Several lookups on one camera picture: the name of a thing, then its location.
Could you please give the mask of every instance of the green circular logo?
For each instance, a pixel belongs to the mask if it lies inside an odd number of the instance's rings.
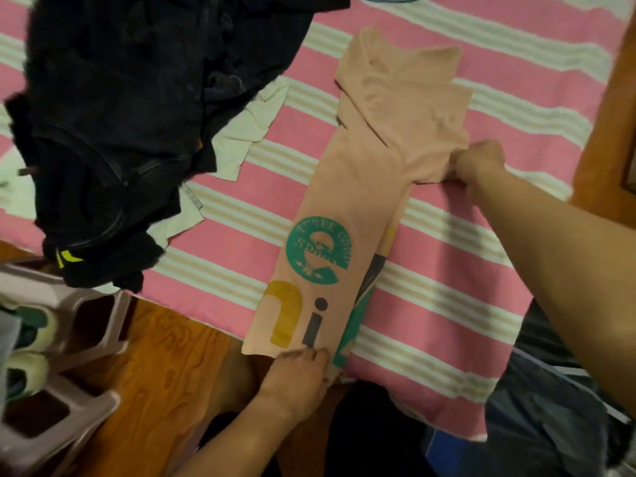
[[[331,266],[348,269],[351,239],[342,224],[327,217],[306,217],[287,239],[287,259],[294,271],[316,284],[336,284]]]

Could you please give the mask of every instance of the plastic stool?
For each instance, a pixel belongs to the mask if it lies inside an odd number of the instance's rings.
[[[56,312],[59,328],[55,343],[46,352],[51,372],[59,373],[103,356],[125,351],[128,342],[120,341],[120,333],[131,304],[131,296],[123,291],[105,295],[93,289],[70,288],[60,276],[36,269],[45,263],[39,257],[0,263],[0,292],[17,302],[42,304]],[[73,323],[80,306],[99,298],[114,298],[104,336],[91,348],[75,353],[68,352]]]
[[[91,397],[58,375],[49,377],[43,391],[67,406],[69,414],[34,438],[27,438],[4,422],[0,423],[0,460],[9,466],[12,475],[26,477],[70,446],[51,477],[64,475],[96,428],[120,403],[119,395],[113,391]]]

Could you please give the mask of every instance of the person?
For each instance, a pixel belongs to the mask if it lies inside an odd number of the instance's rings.
[[[451,167],[563,342],[636,416],[636,232],[508,172],[494,140],[454,152]],[[287,434],[322,401],[328,361],[324,350],[283,353],[247,408],[178,476],[261,475]]]

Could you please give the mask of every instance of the pink striped bedsheet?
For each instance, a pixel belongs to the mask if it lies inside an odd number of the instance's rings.
[[[24,85],[27,7],[0,0],[0,96]],[[401,47],[459,45],[474,90],[473,140],[499,139],[510,170],[566,199],[633,0],[421,0],[316,15],[287,76],[286,104],[237,183],[196,176],[204,222],[146,272],[142,296],[244,337],[315,164],[336,129],[333,78],[351,35],[376,25]],[[0,153],[11,147],[0,112]],[[30,222],[0,212],[0,238],[39,251]],[[414,188],[346,367],[412,415],[485,438],[484,403],[531,296],[455,183]]]

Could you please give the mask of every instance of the right hand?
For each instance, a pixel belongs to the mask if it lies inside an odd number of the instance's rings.
[[[291,425],[303,422],[321,404],[327,393],[325,372],[329,365],[327,350],[308,348],[281,353],[265,376],[256,399],[282,413]]]
[[[455,151],[450,160],[456,176],[468,185],[469,191],[483,170],[505,169],[501,144],[492,139],[472,143],[466,150]]]

